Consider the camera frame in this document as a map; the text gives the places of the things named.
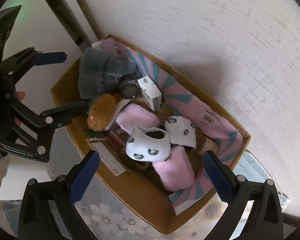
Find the finger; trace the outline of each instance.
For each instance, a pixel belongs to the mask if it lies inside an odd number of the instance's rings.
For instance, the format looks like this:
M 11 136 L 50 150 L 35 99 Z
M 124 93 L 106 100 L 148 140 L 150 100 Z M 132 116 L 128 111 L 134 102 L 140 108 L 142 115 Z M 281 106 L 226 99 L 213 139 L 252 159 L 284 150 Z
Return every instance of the finger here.
M 18 125 L 18 126 L 20 126 L 21 125 L 21 121 L 18 119 L 18 118 L 14 118 L 14 122 Z
M 17 92 L 17 96 L 18 96 L 18 99 L 21 101 L 25 98 L 26 93 L 25 92 Z

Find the white carton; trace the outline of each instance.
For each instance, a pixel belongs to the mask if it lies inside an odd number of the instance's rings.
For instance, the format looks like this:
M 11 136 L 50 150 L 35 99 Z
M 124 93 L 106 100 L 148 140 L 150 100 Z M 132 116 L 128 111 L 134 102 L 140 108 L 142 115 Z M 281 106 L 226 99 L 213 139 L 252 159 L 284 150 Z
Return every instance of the white carton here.
M 161 92 L 148 76 L 138 79 L 142 95 L 153 111 L 161 108 Z

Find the floral tablecloth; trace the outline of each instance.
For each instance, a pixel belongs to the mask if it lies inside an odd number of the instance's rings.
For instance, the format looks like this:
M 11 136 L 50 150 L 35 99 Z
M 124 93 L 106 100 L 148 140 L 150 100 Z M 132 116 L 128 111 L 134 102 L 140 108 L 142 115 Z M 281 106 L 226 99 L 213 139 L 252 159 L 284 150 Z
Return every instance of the floral tablecloth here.
M 65 129 L 60 129 L 54 139 L 49 162 L 51 179 L 59 174 L 67 174 L 69 170 L 81 161 L 76 148 L 69 142 Z M 264 182 L 270 178 L 258 161 L 245 152 L 234 170 L 250 181 Z M 285 209 L 289 199 L 279 191 L 282 209 Z M 249 201 L 242 218 L 232 235 L 239 236 L 249 216 L 253 201 Z M 217 194 L 186 224 L 170 235 L 163 235 L 133 215 L 119 200 L 94 177 L 82 200 L 75 204 L 79 214 L 99 240 L 203 240 L 218 222 L 227 208 Z

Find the pink fuzzy sock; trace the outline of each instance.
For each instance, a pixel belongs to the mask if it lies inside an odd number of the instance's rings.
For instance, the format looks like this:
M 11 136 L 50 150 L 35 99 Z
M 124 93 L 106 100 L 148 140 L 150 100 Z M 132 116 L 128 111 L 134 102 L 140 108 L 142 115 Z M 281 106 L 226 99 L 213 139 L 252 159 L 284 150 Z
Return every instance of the pink fuzzy sock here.
M 133 131 L 133 127 L 136 123 L 144 128 L 158 127 L 160 124 L 160 120 L 155 114 L 136 104 L 127 105 L 126 108 L 118 114 L 115 121 L 129 134 Z
M 194 172 L 183 146 L 173 147 L 170 159 L 152 165 L 168 191 L 189 188 L 194 184 Z

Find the cardboard box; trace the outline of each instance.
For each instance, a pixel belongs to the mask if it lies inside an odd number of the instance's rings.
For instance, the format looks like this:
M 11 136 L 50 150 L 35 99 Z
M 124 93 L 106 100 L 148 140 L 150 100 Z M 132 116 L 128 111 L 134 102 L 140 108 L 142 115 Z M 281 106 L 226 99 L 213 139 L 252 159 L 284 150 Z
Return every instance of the cardboard box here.
M 229 163 L 229 167 L 233 169 L 250 141 L 250 135 L 247 131 L 213 98 L 163 61 L 116 36 L 108 35 L 107 38 L 113 38 L 115 41 L 122 43 L 151 60 L 159 68 L 170 74 L 179 84 L 196 96 L 200 101 L 206 103 L 213 111 L 228 120 L 243 138 L 239 150 L 234 154 Z M 77 60 L 51 89 L 56 106 L 81 100 L 78 92 L 79 62 L 80 61 Z M 86 116 L 74 118 L 73 122 L 66 127 L 73 143 L 82 157 L 90 150 L 90 147 L 86 142 L 86 139 L 90 137 L 86 133 L 86 130 L 88 129 L 86 118 Z M 102 143 L 120 162 L 118 152 L 116 152 L 108 142 L 102 141 Z M 127 171 L 116 177 L 101 162 L 97 171 L 98 178 L 100 178 L 120 202 L 163 234 L 170 234 L 185 224 L 215 194 L 215 190 L 212 188 L 204 195 L 204 197 L 177 216 L 167 192 L 164 192 L 157 187 L 141 172 L 134 171 L 123 163 L 121 164 Z

